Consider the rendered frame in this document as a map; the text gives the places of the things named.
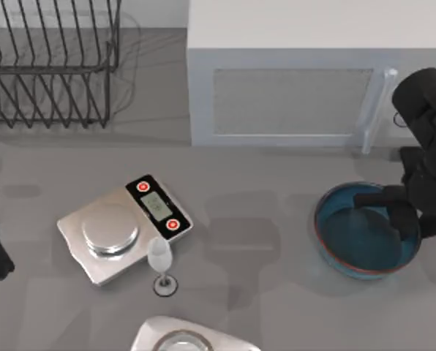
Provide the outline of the clear champagne glass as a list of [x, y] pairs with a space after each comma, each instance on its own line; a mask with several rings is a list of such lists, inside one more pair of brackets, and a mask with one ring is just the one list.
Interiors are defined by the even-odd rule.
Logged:
[[155, 237], [149, 241], [147, 260], [149, 266], [157, 273], [153, 290], [159, 296], [167, 298], [176, 293], [177, 279], [168, 271], [173, 263], [173, 254], [169, 242], [163, 237]]

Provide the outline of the pale microwave door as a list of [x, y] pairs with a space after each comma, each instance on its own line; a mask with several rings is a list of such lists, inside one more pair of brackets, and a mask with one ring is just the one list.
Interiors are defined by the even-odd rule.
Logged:
[[371, 60], [294, 50], [190, 49], [196, 146], [355, 147]]

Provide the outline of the pale microwave oven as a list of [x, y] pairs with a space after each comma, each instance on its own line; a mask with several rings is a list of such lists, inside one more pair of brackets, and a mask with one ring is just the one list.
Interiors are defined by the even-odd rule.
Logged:
[[436, 0], [190, 0], [190, 49], [294, 50], [398, 70], [374, 145], [411, 140], [394, 126], [392, 91], [436, 68]]

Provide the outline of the silver kitchen scale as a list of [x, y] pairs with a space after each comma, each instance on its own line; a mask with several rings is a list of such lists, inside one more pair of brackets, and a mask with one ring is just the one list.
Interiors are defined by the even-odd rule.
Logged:
[[148, 318], [129, 351], [262, 351], [238, 337], [169, 316]]
[[102, 286], [146, 259], [149, 241], [172, 243], [194, 224], [152, 174], [98, 197], [57, 221], [69, 253], [92, 284]]

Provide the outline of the blue bowl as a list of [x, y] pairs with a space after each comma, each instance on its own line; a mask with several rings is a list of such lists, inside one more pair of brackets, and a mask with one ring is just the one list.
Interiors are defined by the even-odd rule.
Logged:
[[325, 261], [360, 280], [383, 279], [408, 265], [421, 245], [417, 218], [391, 224], [385, 206], [355, 207], [356, 195], [379, 195], [384, 187], [366, 181], [329, 189], [314, 209], [314, 233]]

